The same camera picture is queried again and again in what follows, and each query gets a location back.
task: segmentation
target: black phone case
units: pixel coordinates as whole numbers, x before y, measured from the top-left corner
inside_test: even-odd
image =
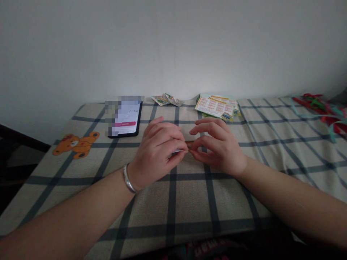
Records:
[[[136,132],[135,133],[130,133],[130,134],[119,134],[117,136],[115,135],[109,135],[109,138],[122,138],[122,137],[131,137],[131,136],[137,136],[138,135],[138,130],[140,128],[140,118],[141,118],[141,111],[142,111],[142,102],[140,103],[140,109],[138,112],[138,118],[137,118],[137,126],[136,126]]]

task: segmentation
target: forearm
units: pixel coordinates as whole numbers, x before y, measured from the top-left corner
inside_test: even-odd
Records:
[[[238,180],[291,228],[347,248],[347,205],[251,158]]]
[[[118,170],[0,241],[3,259],[80,259],[133,198]]]

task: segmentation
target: small object between fingers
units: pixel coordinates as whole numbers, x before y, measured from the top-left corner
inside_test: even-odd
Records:
[[[193,144],[194,141],[185,141],[185,143],[187,144],[188,146],[188,149],[191,149],[192,148],[192,144]],[[172,153],[178,153],[178,152],[181,152],[183,151],[182,149],[177,149],[175,151],[173,151]]]

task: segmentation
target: crumpled paper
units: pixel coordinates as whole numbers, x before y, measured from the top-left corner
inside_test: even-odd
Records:
[[[151,96],[151,98],[159,105],[164,106],[167,104],[173,104],[180,107],[184,102],[182,100],[176,99],[173,96],[165,93],[161,96]]]

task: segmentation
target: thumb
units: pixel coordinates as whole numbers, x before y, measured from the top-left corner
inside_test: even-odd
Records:
[[[188,151],[181,151],[170,157],[169,162],[167,163],[167,166],[170,168],[170,170],[176,167],[183,160],[183,157],[187,152]]]
[[[200,161],[204,164],[211,164],[211,157],[207,153],[200,152],[198,150],[189,150],[189,152],[192,154],[195,160]]]

